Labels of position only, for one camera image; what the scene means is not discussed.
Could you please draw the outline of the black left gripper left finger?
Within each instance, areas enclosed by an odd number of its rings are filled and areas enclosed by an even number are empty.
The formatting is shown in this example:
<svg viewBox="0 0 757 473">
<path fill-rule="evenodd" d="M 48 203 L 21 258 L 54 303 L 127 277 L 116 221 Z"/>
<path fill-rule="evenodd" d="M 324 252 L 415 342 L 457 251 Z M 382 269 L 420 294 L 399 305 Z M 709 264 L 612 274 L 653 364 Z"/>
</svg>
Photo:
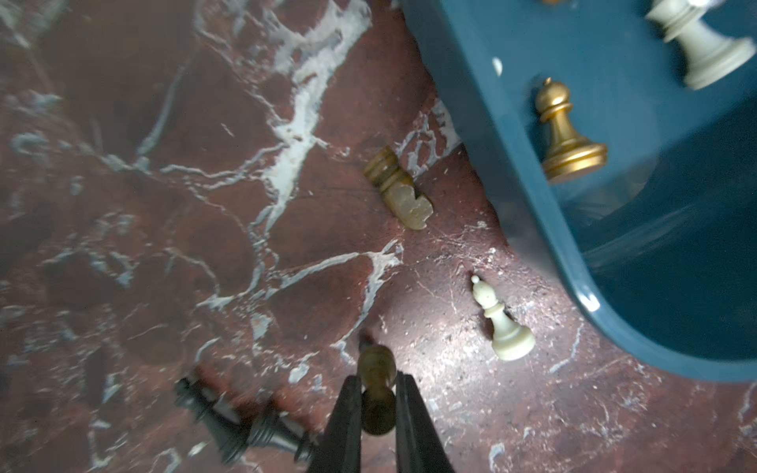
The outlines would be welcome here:
<svg viewBox="0 0 757 473">
<path fill-rule="evenodd" d="M 307 473 L 361 471 L 362 384 L 345 378 L 329 422 Z"/>
</svg>

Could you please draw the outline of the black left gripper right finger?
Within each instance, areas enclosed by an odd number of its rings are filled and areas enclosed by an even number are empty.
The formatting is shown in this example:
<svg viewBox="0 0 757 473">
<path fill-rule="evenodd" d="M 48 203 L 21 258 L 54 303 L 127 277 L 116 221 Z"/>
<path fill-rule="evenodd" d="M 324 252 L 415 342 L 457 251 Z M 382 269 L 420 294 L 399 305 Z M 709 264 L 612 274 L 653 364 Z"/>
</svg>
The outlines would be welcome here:
<svg viewBox="0 0 757 473">
<path fill-rule="evenodd" d="M 396 378 L 396 465 L 399 473 L 454 473 L 418 385 L 410 374 Z"/>
</svg>

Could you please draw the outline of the gold rook chess piece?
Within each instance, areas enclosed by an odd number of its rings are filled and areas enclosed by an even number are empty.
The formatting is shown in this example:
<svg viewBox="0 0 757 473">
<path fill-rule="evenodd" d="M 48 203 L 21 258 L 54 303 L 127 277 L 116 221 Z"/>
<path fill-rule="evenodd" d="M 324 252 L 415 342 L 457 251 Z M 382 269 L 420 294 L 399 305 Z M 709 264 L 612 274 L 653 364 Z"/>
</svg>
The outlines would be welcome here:
<svg viewBox="0 0 757 473">
<path fill-rule="evenodd" d="M 358 376 L 363 386 L 362 429 L 371 436 L 386 435 L 395 427 L 396 398 L 393 387 L 397 370 L 392 351 L 384 345 L 363 346 Z"/>
</svg>

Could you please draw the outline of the white bishop chess piece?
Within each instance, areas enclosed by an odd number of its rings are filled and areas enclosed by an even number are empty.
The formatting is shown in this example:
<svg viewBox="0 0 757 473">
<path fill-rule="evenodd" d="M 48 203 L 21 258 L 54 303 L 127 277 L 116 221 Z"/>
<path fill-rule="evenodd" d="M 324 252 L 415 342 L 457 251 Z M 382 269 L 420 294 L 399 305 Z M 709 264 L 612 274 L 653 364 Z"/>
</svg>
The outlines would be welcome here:
<svg viewBox="0 0 757 473">
<path fill-rule="evenodd" d="M 476 274 L 471 276 L 471 283 L 474 301 L 483 309 L 483 315 L 492 322 L 492 348 L 497 357 L 508 362 L 524 358 L 535 347 L 536 340 L 532 331 L 506 314 L 505 304 L 491 285 Z"/>
</svg>

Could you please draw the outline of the teal plastic storage box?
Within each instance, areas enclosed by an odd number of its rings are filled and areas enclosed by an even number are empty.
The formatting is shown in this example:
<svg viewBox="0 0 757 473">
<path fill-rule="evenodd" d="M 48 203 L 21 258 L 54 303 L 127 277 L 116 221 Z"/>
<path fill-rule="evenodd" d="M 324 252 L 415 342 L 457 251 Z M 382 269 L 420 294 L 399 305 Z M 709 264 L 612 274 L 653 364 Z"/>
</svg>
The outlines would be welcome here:
<svg viewBox="0 0 757 473">
<path fill-rule="evenodd" d="M 508 243 L 615 345 L 695 380 L 756 378 L 756 54 L 701 90 L 648 21 L 652 1 L 401 5 Z M 752 1 L 703 17 L 756 45 Z M 547 181 L 534 99 L 565 84 L 573 126 L 607 147 Z"/>
</svg>

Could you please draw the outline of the gold pawn chess piece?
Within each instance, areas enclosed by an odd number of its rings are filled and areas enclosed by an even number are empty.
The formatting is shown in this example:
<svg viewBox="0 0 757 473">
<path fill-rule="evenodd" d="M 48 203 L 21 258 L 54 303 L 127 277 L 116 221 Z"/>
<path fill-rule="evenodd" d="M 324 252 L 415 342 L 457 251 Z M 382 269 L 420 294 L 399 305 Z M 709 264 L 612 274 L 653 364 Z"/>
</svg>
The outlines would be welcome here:
<svg viewBox="0 0 757 473">
<path fill-rule="evenodd" d="M 549 143 L 541 166 L 551 184 L 585 177 L 607 164 L 607 147 L 583 136 L 571 122 L 570 89 L 547 78 L 534 99 L 539 120 L 549 128 Z"/>
</svg>

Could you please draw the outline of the white pawn chess piece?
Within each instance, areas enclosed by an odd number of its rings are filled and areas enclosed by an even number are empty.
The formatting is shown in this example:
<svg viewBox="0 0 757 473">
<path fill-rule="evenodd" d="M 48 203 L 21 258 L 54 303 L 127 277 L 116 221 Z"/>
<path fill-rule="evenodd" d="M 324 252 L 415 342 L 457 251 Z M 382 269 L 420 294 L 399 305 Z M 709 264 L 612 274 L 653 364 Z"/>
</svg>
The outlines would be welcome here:
<svg viewBox="0 0 757 473">
<path fill-rule="evenodd" d="M 708 1 L 656 0 L 645 18 L 662 29 L 665 43 L 677 41 L 686 59 L 684 84 L 697 91 L 737 71 L 755 54 L 751 37 L 728 37 L 703 17 Z"/>
</svg>

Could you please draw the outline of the black chess piece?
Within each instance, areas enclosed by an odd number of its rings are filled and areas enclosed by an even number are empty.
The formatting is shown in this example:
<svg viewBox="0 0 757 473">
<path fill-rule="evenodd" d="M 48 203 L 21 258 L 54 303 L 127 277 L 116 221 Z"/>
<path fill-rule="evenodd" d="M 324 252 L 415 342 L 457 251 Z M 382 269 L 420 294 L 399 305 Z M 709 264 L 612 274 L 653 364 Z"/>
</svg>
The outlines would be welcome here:
<svg viewBox="0 0 757 473">
<path fill-rule="evenodd" d="M 248 448 L 247 425 L 230 409 L 218 409 L 222 399 L 206 384 L 194 378 L 181 378 L 175 383 L 175 405 L 187 409 L 195 424 L 203 424 L 214 439 L 222 463 L 230 466 L 237 462 Z"/>
<path fill-rule="evenodd" d="M 282 415 L 272 404 L 252 421 L 246 445 L 253 449 L 271 447 L 293 453 L 295 463 L 310 462 L 317 449 L 311 432 Z"/>
</svg>

